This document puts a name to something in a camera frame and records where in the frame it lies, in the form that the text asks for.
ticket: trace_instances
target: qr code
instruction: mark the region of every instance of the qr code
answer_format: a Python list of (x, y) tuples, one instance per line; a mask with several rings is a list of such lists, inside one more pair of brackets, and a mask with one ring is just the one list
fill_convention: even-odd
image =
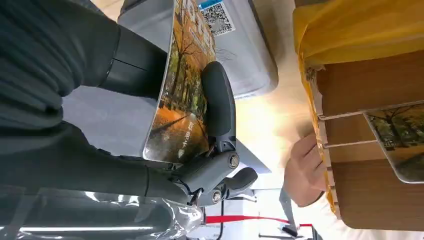
[(219, 36), (236, 30), (223, 2), (200, 10), (213, 35)]

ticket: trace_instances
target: plastic wrap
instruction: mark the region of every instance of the plastic wrap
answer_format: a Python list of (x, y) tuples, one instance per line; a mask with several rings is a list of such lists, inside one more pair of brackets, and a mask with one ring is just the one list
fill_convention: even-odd
[(0, 186), (0, 239), (169, 240), (202, 223), (197, 207), (163, 198)]
[[(298, 7), (294, 45), (323, 161), (312, 85), (325, 64), (385, 58), (424, 50), (422, 0), (334, 0)], [(330, 185), (328, 200), (333, 204)]]

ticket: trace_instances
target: yellow bag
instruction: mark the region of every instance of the yellow bag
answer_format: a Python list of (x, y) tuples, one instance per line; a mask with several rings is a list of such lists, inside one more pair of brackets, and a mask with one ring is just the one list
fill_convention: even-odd
[[(423, 10), (424, 0), (332, 0), (294, 10), (294, 45), (317, 136), (320, 130), (307, 69), (424, 50)], [(328, 200), (333, 204), (329, 187)]]

